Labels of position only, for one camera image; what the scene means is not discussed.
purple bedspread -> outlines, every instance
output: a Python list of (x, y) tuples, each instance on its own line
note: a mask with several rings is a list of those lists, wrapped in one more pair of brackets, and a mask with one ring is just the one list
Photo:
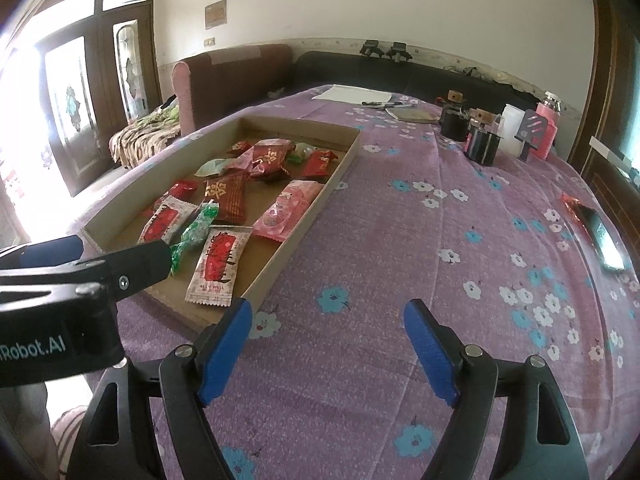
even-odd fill
[[(604, 273), (564, 220), (562, 191), (600, 209), (584, 182), (555, 156), (525, 164), (498, 152), (494, 167), (478, 166), (437, 127), (311, 100), (323, 89), (240, 112), (355, 126), (363, 142), (207, 410), (236, 478), (420, 478), (451, 410), (404, 332), (412, 298), (495, 358), (545, 358), (591, 477), (603, 478), (640, 431), (640, 285), (633, 272)], [(134, 360), (193, 337), (143, 295), (120, 303), (119, 323)], [(160, 405), (154, 413), (167, 476), (181, 478)], [(476, 478), (488, 476), (503, 417), (497, 401)]]

pink bottle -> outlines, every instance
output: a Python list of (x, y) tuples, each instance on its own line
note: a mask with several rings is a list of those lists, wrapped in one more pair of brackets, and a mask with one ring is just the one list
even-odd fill
[(530, 153), (533, 153), (542, 160), (546, 160), (546, 156), (549, 154), (549, 150), (551, 150), (551, 146), (556, 138), (556, 133), (558, 133), (560, 105), (560, 98), (557, 95), (546, 92), (545, 100), (538, 103), (538, 108), (536, 108), (536, 113), (542, 115), (549, 121), (549, 126), (546, 127), (545, 135), (542, 137), (538, 148), (530, 151)]

sofa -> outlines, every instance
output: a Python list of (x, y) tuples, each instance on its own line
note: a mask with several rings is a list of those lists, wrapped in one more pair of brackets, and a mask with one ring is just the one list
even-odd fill
[(414, 62), (316, 51), (294, 62), (286, 44), (239, 46), (188, 57), (175, 65), (172, 81), (182, 136), (266, 101), (268, 92), (284, 88), (284, 95), (290, 95), (324, 84), (397, 92), (431, 103), (453, 89), (465, 95), (469, 107), (494, 114), (507, 103), (521, 109), (538, 103), (532, 94), (508, 84)]

brown armrest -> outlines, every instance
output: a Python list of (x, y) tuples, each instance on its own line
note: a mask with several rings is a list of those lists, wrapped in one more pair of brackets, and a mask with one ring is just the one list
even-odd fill
[(182, 136), (281, 88), (292, 70), (286, 44), (238, 46), (180, 60), (172, 81)]

cardboard tray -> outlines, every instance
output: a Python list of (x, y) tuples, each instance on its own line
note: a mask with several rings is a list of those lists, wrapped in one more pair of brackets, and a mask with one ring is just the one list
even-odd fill
[[(172, 153), (123, 189), (87, 222), (85, 230), (105, 251), (116, 251), (135, 245), (148, 219), (142, 212), (180, 178), (189, 178), (200, 183), (197, 192), (190, 199), (190, 202), (199, 204), (204, 197), (207, 179), (194, 177), (193, 174), (212, 158), (230, 157), (231, 155), (227, 155), (226, 151), (238, 140), (248, 140), (253, 144), (259, 139), (279, 137), (330, 149), (338, 156), (338, 159), (329, 165), (331, 177), (289, 238), (279, 243), (252, 235), (244, 248), (238, 263), (234, 295), (249, 300), (255, 311), (260, 308), (300, 240), (358, 153), (359, 133), (356, 128), (336, 124), (274, 117), (244, 116), (232, 121), (223, 121), (202, 137)], [(303, 166), (304, 163), (285, 165), (292, 178), (300, 174)], [(246, 221), (244, 225), (253, 225), (275, 202), (288, 183), (289, 180), (270, 183), (248, 181), (245, 189)], [(225, 311), (223, 307), (184, 301), (184, 295), (199, 256), (200, 250), (191, 251), (184, 257), (175, 276), (156, 283), (146, 290), (172, 315), (194, 330), (201, 330), (212, 323), (217, 323)]]

